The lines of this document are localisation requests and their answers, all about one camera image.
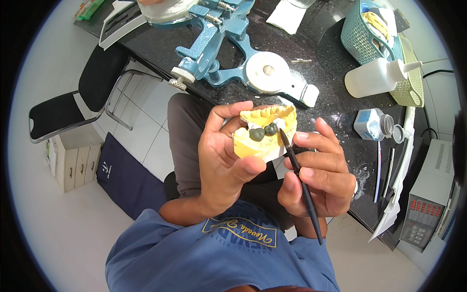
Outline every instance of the person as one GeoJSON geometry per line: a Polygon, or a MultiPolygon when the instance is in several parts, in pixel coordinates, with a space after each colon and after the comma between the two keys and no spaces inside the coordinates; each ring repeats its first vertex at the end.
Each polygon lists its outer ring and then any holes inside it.
{"type": "MultiPolygon", "coordinates": [[[[214,107],[184,93],[171,97],[169,138],[180,197],[158,212],[144,210],[118,238],[106,261],[110,291],[340,290],[298,176],[290,171],[283,180],[251,184],[265,162],[234,154],[232,133],[246,126],[239,113],[252,108],[251,101],[214,107]],[[297,238],[289,242],[283,231],[292,225],[297,238]]],[[[293,142],[318,151],[297,159],[325,238],[325,217],[349,209],[356,180],[331,127],[321,118],[315,127],[320,134],[296,132],[293,142]]],[[[288,158],[284,165],[292,169],[288,158]]]]}

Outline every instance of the workbench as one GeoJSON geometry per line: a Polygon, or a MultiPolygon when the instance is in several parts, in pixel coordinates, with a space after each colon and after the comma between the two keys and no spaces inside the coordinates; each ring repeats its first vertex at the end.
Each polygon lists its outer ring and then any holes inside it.
{"type": "MultiPolygon", "coordinates": [[[[361,196],[358,198],[356,196],[352,201],[349,214],[373,233],[388,200],[392,196],[392,191],[389,188],[386,199],[379,199],[376,204],[373,203],[377,175],[377,143],[361,139],[353,130],[353,123],[360,109],[378,107],[385,114],[390,114],[395,123],[403,125],[405,107],[396,104],[389,93],[356,99],[345,88],[345,74],[359,66],[340,42],[343,18],[354,2],[336,0],[332,5],[328,4],[327,1],[317,1],[319,4],[315,3],[315,5],[318,7],[312,5],[307,10],[297,33],[292,36],[284,30],[266,23],[278,2],[279,0],[256,0],[248,15],[250,23],[247,33],[250,36],[251,46],[256,50],[271,51],[282,56],[288,62],[291,70],[302,74],[309,84],[313,84],[319,89],[320,93],[315,107],[309,109],[297,107],[297,131],[315,131],[314,122],[318,117],[322,117],[333,128],[344,150],[349,171],[361,179],[368,176],[364,180],[361,196]],[[291,64],[290,61],[295,58],[313,61],[291,64]]],[[[75,25],[98,37],[103,20],[112,9],[112,0],[105,1],[89,21],[76,21],[75,25]]],[[[172,78],[170,76],[171,69],[180,62],[180,57],[175,54],[175,48],[177,46],[189,48],[199,33],[200,29],[194,26],[156,29],[149,24],[143,24],[121,38],[119,43],[128,48],[135,59],[169,80],[172,78]]],[[[221,69],[237,67],[244,61],[242,52],[227,39],[222,43],[217,59],[221,69]]],[[[205,80],[195,81],[187,86],[187,92],[206,98],[214,104],[252,100],[255,106],[284,105],[283,98],[258,95],[248,90],[239,81],[231,81],[220,88],[210,86],[205,80]]],[[[416,134],[424,129],[417,129],[417,122],[415,127],[416,134]]],[[[387,177],[390,148],[396,149],[391,186],[400,168],[405,143],[396,144],[393,139],[384,139],[381,142],[381,148],[380,195],[387,177]]],[[[406,203],[403,202],[405,192],[404,189],[400,201],[399,217],[401,218],[405,215],[406,203]]],[[[379,236],[380,240],[391,250],[395,248],[400,234],[397,227],[396,224],[389,229],[389,232],[384,232],[379,236]]]]}

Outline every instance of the navy blue bag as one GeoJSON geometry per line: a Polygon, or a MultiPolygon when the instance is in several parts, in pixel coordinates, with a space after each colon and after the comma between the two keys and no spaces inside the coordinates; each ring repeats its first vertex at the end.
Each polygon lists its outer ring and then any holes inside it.
{"type": "Polygon", "coordinates": [[[108,133],[97,168],[97,182],[133,219],[144,209],[158,211],[166,202],[164,184],[108,133]]]}

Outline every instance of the drawer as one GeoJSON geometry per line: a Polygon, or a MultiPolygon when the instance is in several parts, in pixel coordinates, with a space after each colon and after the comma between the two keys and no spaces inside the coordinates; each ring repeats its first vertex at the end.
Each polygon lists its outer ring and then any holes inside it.
{"type": "Polygon", "coordinates": [[[90,146],[78,148],[78,158],[76,159],[75,188],[85,184],[86,166],[90,149],[90,146]]]}
{"type": "Polygon", "coordinates": [[[75,188],[77,157],[78,148],[69,149],[65,153],[64,192],[70,191],[75,188]]]}
{"type": "Polygon", "coordinates": [[[94,175],[96,174],[96,170],[98,168],[99,163],[99,154],[100,154],[100,144],[92,145],[89,151],[86,173],[85,173],[85,184],[89,183],[94,179],[94,175]]]}

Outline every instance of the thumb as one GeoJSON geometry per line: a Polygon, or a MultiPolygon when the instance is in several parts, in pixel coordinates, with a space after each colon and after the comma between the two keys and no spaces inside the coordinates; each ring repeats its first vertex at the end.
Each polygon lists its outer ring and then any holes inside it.
{"type": "Polygon", "coordinates": [[[247,156],[237,159],[228,170],[227,183],[233,188],[241,187],[265,170],[266,164],[261,158],[247,156]]]}
{"type": "Polygon", "coordinates": [[[291,215],[297,217],[307,216],[302,199],[302,186],[295,173],[291,171],[285,173],[282,187],[277,193],[277,200],[291,215]]]}

